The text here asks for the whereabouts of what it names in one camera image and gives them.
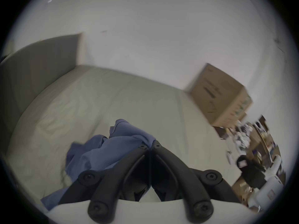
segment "clutter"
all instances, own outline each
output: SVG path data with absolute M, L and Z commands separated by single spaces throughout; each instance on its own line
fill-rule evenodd
M 243 149 L 247 149 L 250 144 L 250 133 L 252 132 L 252 127 L 245 124 L 242 125 L 240 121 L 237 121 L 237 125 L 235 127 L 235 133 L 233 137 L 234 143 Z
M 207 64 L 191 92 L 211 126 L 231 127 L 251 105 L 245 87 L 225 72 Z

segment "cardboard box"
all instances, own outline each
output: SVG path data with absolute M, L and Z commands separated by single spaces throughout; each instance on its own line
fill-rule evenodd
M 210 64 L 200 74 L 191 96 L 211 126 L 224 128 L 242 117 L 252 103 L 243 85 Z

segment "label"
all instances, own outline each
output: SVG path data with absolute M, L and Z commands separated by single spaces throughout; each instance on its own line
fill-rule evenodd
M 238 163 L 238 166 L 239 166 L 239 168 L 246 167 L 246 166 L 247 166 L 247 162 L 246 162 L 246 160 L 242 160 L 242 161 L 240 161 L 240 162 Z

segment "mattress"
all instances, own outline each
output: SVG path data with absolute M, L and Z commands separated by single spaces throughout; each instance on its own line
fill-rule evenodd
M 108 137 L 117 119 L 153 135 L 191 168 L 215 169 L 230 185 L 240 176 L 226 158 L 231 140 L 219 139 L 189 94 L 83 65 L 44 89 L 24 111 L 7 160 L 18 180 L 37 199 L 43 198 L 71 184 L 64 171 L 71 143 L 84 143 L 96 134 Z

